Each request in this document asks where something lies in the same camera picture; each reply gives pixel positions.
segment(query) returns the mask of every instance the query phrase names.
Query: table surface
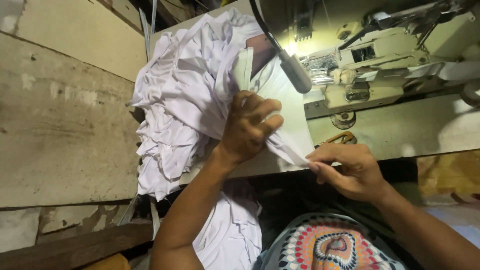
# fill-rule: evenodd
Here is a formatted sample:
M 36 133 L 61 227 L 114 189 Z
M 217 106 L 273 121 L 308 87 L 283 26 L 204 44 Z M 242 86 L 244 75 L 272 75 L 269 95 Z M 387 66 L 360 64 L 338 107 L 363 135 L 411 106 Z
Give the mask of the table surface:
M 239 0 L 209 12 L 212 17 L 231 8 L 252 15 L 248 0 Z M 155 33 L 150 39 L 151 51 L 164 32 L 175 34 L 189 29 L 201 16 Z M 308 120 L 314 144 L 323 142 L 343 131 L 333 126 L 329 117 Z M 480 111 L 464 103 L 459 95 L 428 98 L 408 103 L 357 112 L 357 122 L 350 128 L 359 144 L 366 144 L 378 160 L 417 157 L 480 148 Z M 216 142 L 207 146 L 207 153 Z M 194 161 L 190 173 L 180 179 L 187 184 L 197 175 L 208 154 Z M 230 177 L 247 177 L 278 172 L 302 170 L 274 154 L 264 151 L 243 164 Z

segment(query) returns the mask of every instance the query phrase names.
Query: hand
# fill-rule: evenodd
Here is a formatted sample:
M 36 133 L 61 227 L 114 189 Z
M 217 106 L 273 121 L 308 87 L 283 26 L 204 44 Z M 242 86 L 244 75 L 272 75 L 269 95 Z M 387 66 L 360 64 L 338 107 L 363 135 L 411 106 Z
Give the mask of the hand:
M 375 204 L 395 192 L 366 145 L 322 144 L 306 159 L 319 184 L 328 182 L 347 198 Z M 341 163 L 342 172 L 332 162 Z
M 253 92 L 241 91 L 233 97 L 223 138 L 215 149 L 227 167 L 236 168 L 264 148 L 265 140 L 282 126 L 283 117 L 276 114 L 264 119 L 281 109 L 280 101 L 265 100 Z

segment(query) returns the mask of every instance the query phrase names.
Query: colorful patterned fabric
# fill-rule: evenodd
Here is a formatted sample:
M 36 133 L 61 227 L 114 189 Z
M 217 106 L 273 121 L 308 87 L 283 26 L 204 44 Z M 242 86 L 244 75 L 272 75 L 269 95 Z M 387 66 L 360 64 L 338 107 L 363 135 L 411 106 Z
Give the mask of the colorful patterned fabric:
M 263 269 L 405 269 L 372 244 L 365 227 L 348 217 L 308 214 L 300 218 L 276 240 L 265 258 Z M 273 266 L 274 260 L 277 261 L 276 267 Z

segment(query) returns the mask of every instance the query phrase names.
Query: forearm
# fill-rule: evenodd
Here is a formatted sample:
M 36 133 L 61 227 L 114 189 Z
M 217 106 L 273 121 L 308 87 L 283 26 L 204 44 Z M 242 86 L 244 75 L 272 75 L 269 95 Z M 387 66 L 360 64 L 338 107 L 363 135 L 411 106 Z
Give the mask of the forearm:
M 153 247 L 153 256 L 157 261 L 171 260 L 176 250 L 192 247 L 231 170 L 222 164 L 221 154 L 214 150 L 165 216 Z
M 479 249 L 393 188 L 374 205 L 406 250 L 426 269 L 469 270 L 480 265 Z

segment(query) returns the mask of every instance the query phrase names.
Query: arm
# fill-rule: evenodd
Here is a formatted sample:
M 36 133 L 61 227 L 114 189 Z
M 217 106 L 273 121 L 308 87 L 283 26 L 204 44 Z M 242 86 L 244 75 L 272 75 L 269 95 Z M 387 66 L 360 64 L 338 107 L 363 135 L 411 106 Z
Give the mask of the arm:
M 445 223 L 413 206 L 382 177 L 365 145 L 321 145 L 307 158 L 317 182 L 333 185 L 346 197 L 371 202 L 394 229 L 405 249 L 426 269 L 470 270 L 480 250 Z M 342 164 L 342 173 L 330 165 Z
M 283 124 L 280 115 L 263 122 L 267 115 L 280 109 L 279 101 L 263 100 L 252 92 L 241 91 L 234 97 L 222 141 L 175 200 L 158 230 L 152 249 L 151 270 L 203 269 L 193 241 L 218 201 L 228 175 L 258 154 L 269 135 Z

